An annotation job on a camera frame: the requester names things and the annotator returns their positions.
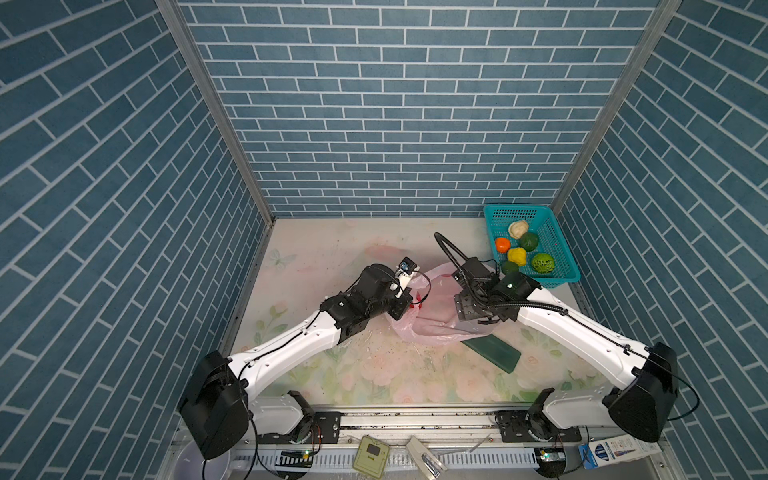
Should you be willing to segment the dark green avocado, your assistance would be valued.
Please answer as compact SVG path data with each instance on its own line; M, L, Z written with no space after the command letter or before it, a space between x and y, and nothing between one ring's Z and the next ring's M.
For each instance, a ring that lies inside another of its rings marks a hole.
M518 273L519 271L520 271L520 266L515 262L506 260L501 264L501 272L503 273L504 276Z

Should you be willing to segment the teal plastic basket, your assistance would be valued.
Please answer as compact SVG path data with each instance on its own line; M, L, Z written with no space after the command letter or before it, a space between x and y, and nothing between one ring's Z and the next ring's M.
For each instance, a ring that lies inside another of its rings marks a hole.
M492 258L504 272L518 271L545 288L581 279L553 212L545 206L487 205L483 209Z

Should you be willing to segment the bright green lime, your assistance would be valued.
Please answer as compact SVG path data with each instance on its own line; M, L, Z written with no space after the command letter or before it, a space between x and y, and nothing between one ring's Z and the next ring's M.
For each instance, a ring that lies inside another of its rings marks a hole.
M550 274L556 268L556 260L548 253L536 253L531 259L531 267L539 274Z

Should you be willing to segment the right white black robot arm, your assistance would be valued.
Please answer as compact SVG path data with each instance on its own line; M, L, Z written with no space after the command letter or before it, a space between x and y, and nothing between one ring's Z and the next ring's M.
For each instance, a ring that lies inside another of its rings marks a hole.
M531 434L549 441L574 427L617 427L636 439L661 437L679 395L677 355L658 342L651 347L627 338L572 309L537 281L513 272L506 277L475 257L457 266L454 279L462 320L513 320L537 330L588 362L605 379L591 389L546 388L526 414Z

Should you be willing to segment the cream white fruit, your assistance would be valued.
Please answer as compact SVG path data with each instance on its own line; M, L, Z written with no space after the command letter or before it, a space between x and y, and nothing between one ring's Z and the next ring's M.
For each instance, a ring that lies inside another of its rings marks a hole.
M511 223L507 232L512 239L519 240L529 231L529 223L526 220L518 220Z

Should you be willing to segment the yellow lemon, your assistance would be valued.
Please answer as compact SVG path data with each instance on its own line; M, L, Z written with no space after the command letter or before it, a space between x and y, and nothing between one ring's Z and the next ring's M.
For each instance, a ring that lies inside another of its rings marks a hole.
M522 247L511 248L507 251L507 260L519 267L527 264L528 252Z

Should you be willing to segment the dark green lime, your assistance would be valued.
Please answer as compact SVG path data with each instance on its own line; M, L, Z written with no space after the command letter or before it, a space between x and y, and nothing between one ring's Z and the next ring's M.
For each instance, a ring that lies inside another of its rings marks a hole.
M533 252L539 246L539 243L539 236L532 231L528 231L518 240L519 247L524 248L527 252Z

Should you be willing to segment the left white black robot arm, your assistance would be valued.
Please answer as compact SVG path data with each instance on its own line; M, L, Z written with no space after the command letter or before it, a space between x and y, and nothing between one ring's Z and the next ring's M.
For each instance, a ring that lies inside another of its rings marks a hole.
M203 357L177 407L202 457L228 452L251 428L306 436L314 412L300 394L266 399L260 394L299 364L362 332L370 319L383 313L401 319L413 300L408 285L418 270L408 257L395 269L368 265L347 290L326 298L295 327L229 357L218 351Z

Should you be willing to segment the orange tangerine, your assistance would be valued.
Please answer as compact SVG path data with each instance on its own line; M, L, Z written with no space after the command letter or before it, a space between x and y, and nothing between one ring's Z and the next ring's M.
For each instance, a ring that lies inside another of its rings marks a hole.
M506 254L511 249L511 242L504 237L498 237L494 241L495 250L498 253Z

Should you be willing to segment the pink plastic bag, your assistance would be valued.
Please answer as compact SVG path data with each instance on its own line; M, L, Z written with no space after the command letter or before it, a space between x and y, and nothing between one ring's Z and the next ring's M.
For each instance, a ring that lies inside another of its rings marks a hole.
M409 283L411 295L418 305L410 305L399 320L384 317L404 341L428 346L443 346L490 335L496 324L481 325L477 320L465 321L458 316L454 296L461 292L453 279L456 268L441 264L418 274Z

